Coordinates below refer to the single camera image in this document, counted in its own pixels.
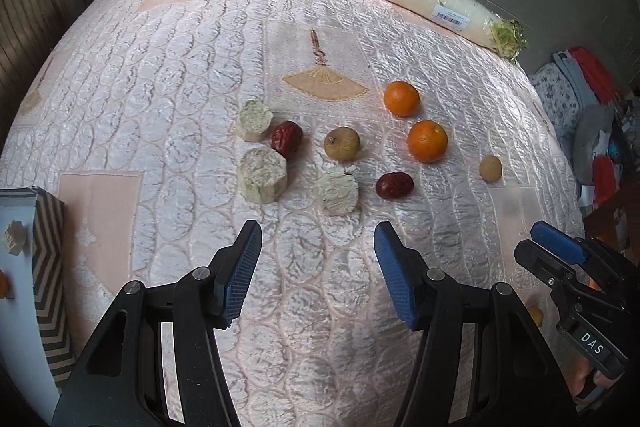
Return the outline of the person's right hand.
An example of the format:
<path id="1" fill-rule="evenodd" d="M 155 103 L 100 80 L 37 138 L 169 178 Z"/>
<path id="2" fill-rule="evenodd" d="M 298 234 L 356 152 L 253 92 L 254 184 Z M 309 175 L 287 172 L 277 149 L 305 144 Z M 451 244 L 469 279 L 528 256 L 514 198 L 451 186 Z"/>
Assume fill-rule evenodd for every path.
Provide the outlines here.
<path id="1" fill-rule="evenodd" d="M 576 404 L 587 403 L 588 397 L 593 392 L 597 390 L 601 393 L 602 389 L 611 388 L 617 383 L 617 379 L 606 377 L 580 353 L 573 355 L 572 361 L 565 369 L 564 376 Z"/>

